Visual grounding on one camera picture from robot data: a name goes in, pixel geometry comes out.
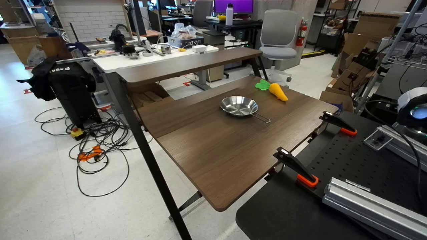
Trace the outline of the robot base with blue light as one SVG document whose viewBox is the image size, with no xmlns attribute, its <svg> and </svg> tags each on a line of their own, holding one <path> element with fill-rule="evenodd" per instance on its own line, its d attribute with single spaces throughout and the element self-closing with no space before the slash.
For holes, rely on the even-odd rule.
<svg viewBox="0 0 427 240">
<path fill-rule="evenodd" d="M 413 88 L 398 97 L 398 122 L 427 130 L 427 86 Z"/>
</svg>

